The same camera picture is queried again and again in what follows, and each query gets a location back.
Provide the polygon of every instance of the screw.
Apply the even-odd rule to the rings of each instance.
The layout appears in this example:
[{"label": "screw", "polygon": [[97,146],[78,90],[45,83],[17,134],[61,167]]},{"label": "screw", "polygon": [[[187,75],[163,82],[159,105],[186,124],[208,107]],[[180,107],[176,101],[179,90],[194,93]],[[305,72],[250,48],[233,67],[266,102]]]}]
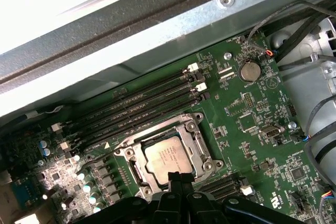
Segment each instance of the screw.
[{"label": "screw", "polygon": [[145,188],[144,192],[145,192],[146,195],[149,195],[149,194],[152,193],[152,190],[149,189],[149,188]]},{"label": "screw", "polygon": [[296,122],[289,122],[288,123],[288,129],[295,130],[297,127]]},{"label": "screw", "polygon": [[39,161],[37,162],[37,165],[38,165],[38,166],[44,166],[44,161],[43,161],[43,160],[39,160]]},{"label": "screw", "polygon": [[325,73],[332,73],[333,69],[331,67],[328,67],[324,70]]},{"label": "screw", "polygon": [[127,156],[133,156],[134,155],[134,151],[132,150],[132,149],[128,149],[127,151],[126,151],[126,155]]},{"label": "screw", "polygon": [[187,124],[187,130],[188,131],[193,131],[193,129],[195,129],[195,124],[194,123]]},{"label": "screw", "polygon": [[231,54],[230,52],[226,52],[226,53],[224,54],[224,59],[226,59],[226,60],[231,60],[231,58],[232,58],[232,54]]},{"label": "screw", "polygon": [[204,165],[206,170],[211,170],[212,169],[212,164],[211,163],[205,163]]},{"label": "screw", "polygon": [[193,197],[195,199],[200,199],[202,197],[202,195],[201,194],[193,194]]},{"label": "screw", "polygon": [[229,202],[233,205],[236,205],[239,203],[239,201],[237,199],[229,199]]}]

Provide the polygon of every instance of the electrolytic capacitor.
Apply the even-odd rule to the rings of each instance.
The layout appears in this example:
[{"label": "electrolytic capacitor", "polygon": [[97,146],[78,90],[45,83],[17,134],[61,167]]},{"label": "electrolytic capacitor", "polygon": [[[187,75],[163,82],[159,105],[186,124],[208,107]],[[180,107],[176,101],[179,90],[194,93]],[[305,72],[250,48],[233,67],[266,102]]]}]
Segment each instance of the electrolytic capacitor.
[{"label": "electrolytic capacitor", "polygon": [[44,148],[47,148],[48,144],[47,144],[46,141],[42,140],[42,141],[39,142],[39,146],[40,146],[42,149],[44,149]]},{"label": "electrolytic capacitor", "polygon": [[45,156],[49,156],[50,154],[51,154],[51,151],[50,151],[49,148],[44,148],[44,149],[43,149],[43,155],[45,155]]},{"label": "electrolytic capacitor", "polygon": [[55,192],[56,192],[56,190],[53,189],[53,188],[50,189],[50,190],[48,190],[48,191],[46,191],[46,193],[42,195],[42,199],[48,199],[48,198],[50,198]]},{"label": "electrolytic capacitor", "polygon": [[68,197],[65,201],[63,201],[63,203],[61,204],[61,207],[63,209],[66,209],[73,200],[74,200],[74,198]]},{"label": "electrolytic capacitor", "polygon": [[99,212],[103,208],[104,208],[104,204],[102,202],[98,202],[93,209],[93,213]]},{"label": "electrolytic capacitor", "polygon": [[77,175],[77,178],[83,180],[88,175],[88,170],[84,169],[80,174]]},{"label": "electrolytic capacitor", "polygon": [[89,193],[93,187],[94,187],[94,183],[92,181],[89,181],[83,186],[83,191],[85,193]]},{"label": "electrolytic capacitor", "polygon": [[94,205],[97,202],[97,199],[99,198],[99,194],[98,193],[93,193],[91,194],[91,196],[89,197],[89,203]]}]

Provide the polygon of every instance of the metal frame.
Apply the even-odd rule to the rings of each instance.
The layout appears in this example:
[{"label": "metal frame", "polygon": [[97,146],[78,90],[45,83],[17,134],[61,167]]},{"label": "metal frame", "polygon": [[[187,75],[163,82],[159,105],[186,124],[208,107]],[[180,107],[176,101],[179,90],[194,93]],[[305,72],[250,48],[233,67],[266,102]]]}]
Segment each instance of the metal frame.
[{"label": "metal frame", "polygon": [[[153,140],[153,138],[160,137],[168,132],[174,131],[180,135],[185,153],[188,156],[190,164],[194,168],[196,183],[205,180],[212,173],[224,167],[223,161],[212,160],[209,150],[205,145],[201,131],[197,126],[203,118],[203,114],[201,113],[181,114],[126,138],[116,147],[122,149],[120,149],[119,154],[115,153],[115,156],[122,156],[128,162],[135,162],[142,179],[145,183],[149,184],[150,188],[148,186],[140,186],[140,191],[137,195],[141,195],[143,198],[151,198],[152,194],[162,191],[159,188],[154,175],[147,172],[146,166],[148,162],[142,146],[144,143]],[[171,125],[171,128],[146,137],[169,125]],[[133,173],[132,169],[130,169],[130,171],[132,172],[134,180],[137,181],[137,175]]]},{"label": "metal frame", "polygon": [[5,106],[1,106],[0,116],[14,111],[20,114],[60,100],[87,99],[244,31],[292,1],[234,0],[231,7],[223,7],[219,0],[209,1],[2,93],[0,104]]}]

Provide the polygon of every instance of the mounting hole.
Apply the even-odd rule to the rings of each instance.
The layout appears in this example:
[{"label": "mounting hole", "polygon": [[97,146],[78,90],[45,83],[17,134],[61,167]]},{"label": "mounting hole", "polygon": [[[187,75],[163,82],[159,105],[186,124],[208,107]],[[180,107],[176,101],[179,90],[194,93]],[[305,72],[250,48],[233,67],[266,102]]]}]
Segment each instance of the mounting hole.
[{"label": "mounting hole", "polygon": [[230,7],[233,5],[234,2],[235,0],[218,0],[218,4],[221,8]]}]

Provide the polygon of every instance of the ram slot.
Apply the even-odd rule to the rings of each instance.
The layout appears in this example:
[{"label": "ram slot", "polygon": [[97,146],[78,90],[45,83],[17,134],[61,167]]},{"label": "ram slot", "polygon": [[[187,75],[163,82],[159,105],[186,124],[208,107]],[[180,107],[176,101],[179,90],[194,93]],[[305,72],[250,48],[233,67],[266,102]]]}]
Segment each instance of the ram slot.
[{"label": "ram slot", "polygon": [[139,121],[137,124],[135,125],[128,125],[127,127],[121,128],[116,132],[112,132],[108,135],[104,135],[102,137],[99,137],[97,139],[94,139],[93,141],[90,141],[88,143],[82,143],[79,146],[76,146],[78,148],[78,150],[80,152],[87,152],[91,149],[93,149],[95,146],[100,145],[101,143],[107,141],[107,140],[113,140],[116,139],[117,137],[120,136],[127,136],[127,135],[131,135],[134,134],[135,132],[139,131],[139,130],[143,130],[145,127],[148,127],[150,125],[152,125],[158,118],[165,116],[171,112],[177,111],[179,109],[185,108],[187,106],[191,106],[193,104],[197,104],[199,103],[199,98],[192,98],[192,99],[188,99],[187,101],[183,101],[180,104],[178,104],[177,106],[171,107],[169,109],[166,109],[164,111],[160,111],[159,113],[156,114],[152,114],[148,117],[145,117],[143,120]]},{"label": "ram slot", "polygon": [[98,122],[82,127],[79,132],[79,135],[82,136],[83,134],[91,134],[96,131],[110,127],[111,125],[116,124],[117,123],[116,120],[118,121],[118,119],[120,118],[122,119],[123,117],[126,116],[133,116],[137,113],[141,113],[145,109],[150,109],[151,103],[153,103],[155,100],[158,100],[159,98],[167,98],[173,95],[175,92],[189,92],[190,87],[191,87],[190,84],[186,85],[185,83],[183,83],[176,85],[175,87],[168,88],[167,90],[164,90],[160,94],[155,94],[146,97],[145,99],[138,101],[136,104],[133,104],[132,106],[126,106],[124,107],[124,109],[117,111],[117,113],[113,113],[112,115],[104,117]]},{"label": "ram slot", "polygon": [[142,95],[143,93],[147,93],[150,91],[154,91],[156,89],[161,88],[162,86],[166,86],[167,84],[169,84],[170,82],[172,82],[173,80],[176,80],[178,78],[181,77],[185,77],[181,72],[177,72],[167,78],[163,78],[155,83],[152,83],[150,85],[145,86],[144,88],[138,89],[134,92],[128,93],[126,95],[121,95],[120,97],[117,98],[117,101],[114,99],[113,101],[109,102],[109,103],[105,103],[104,105],[98,107],[98,108],[94,108],[90,111],[88,111],[85,114],[82,114],[80,117],[78,118],[74,118],[73,121],[78,124],[78,123],[82,123],[88,120],[92,120],[98,116],[100,116],[102,113],[104,113],[105,111],[110,111],[111,108],[117,108],[118,104],[120,103],[126,103],[128,101],[132,101],[134,99],[136,99],[136,97]]},{"label": "ram slot", "polygon": [[159,103],[151,105],[146,110],[136,111],[136,113],[134,113],[132,117],[125,116],[125,117],[120,118],[119,120],[116,120],[113,123],[112,127],[104,127],[103,129],[99,131],[94,131],[92,134],[84,135],[82,139],[83,141],[88,141],[88,140],[91,140],[92,138],[97,138],[97,137],[101,137],[103,135],[109,134],[110,132],[116,131],[119,128],[123,128],[127,126],[128,124],[134,124],[136,121],[141,120],[142,118],[146,116],[159,112],[163,108],[164,105],[178,102],[182,97],[188,94],[190,94],[189,90],[186,90],[182,93],[178,93],[178,95],[175,95],[174,97],[169,97],[169,99],[167,100],[163,100]]}]

